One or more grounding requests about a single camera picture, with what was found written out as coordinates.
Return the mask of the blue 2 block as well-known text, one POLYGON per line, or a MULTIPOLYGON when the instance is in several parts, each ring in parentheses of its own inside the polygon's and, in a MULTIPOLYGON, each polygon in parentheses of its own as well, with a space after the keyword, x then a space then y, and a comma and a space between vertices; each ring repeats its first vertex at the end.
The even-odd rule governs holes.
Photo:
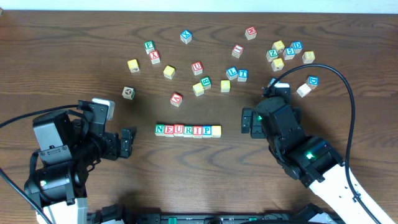
POLYGON ((267 87, 270 87, 275 81, 276 81, 276 78, 273 77, 273 78, 270 80, 270 82, 269 82, 269 84, 268 84, 267 87))

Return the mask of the yellow S block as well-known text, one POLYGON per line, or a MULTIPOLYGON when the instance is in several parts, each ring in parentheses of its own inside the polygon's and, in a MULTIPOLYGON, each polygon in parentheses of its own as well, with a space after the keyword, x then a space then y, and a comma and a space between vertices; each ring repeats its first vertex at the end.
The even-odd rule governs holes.
POLYGON ((211 127, 211 137, 220 138, 222 135, 221 126, 212 126, 211 127))

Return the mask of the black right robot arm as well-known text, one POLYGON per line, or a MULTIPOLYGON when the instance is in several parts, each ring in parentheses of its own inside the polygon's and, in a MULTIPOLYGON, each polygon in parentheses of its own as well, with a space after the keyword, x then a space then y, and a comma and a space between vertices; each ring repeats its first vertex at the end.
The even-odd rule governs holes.
POLYGON ((241 132, 266 139, 284 172, 326 202, 345 223, 393 222, 330 143, 305 134, 301 110, 291 106, 288 89, 274 88, 255 108, 243 108, 241 132))

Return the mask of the blue P block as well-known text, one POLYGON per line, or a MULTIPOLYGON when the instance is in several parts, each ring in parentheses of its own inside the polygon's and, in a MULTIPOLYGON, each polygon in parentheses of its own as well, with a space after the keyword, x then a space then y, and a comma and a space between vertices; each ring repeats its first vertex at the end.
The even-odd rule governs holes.
POLYGON ((203 130, 203 133, 202 133, 203 138, 211 138, 212 137, 212 126, 203 126, 202 130, 203 130))

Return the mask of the red E block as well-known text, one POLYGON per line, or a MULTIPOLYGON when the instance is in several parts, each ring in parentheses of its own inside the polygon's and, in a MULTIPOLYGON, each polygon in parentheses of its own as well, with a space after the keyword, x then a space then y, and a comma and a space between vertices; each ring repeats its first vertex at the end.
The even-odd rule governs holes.
POLYGON ((174 137, 174 126, 165 125, 164 134, 166 137, 174 137))

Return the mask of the green R block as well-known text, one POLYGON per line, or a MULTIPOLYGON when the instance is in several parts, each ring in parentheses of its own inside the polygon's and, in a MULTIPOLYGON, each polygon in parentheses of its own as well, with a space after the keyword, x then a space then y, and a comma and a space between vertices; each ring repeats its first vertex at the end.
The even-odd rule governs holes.
POLYGON ((183 129, 183 137, 192 138, 193 137, 193 126, 185 125, 183 129))

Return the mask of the green N block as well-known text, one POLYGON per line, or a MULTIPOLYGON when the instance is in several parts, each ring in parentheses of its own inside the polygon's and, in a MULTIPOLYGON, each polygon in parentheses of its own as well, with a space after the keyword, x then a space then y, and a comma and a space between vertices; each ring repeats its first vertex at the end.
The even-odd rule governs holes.
POLYGON ((164 124, 156 124, 154 132, 155 132, 156 136, 164 136, 165 135, 165 125, 164 124))

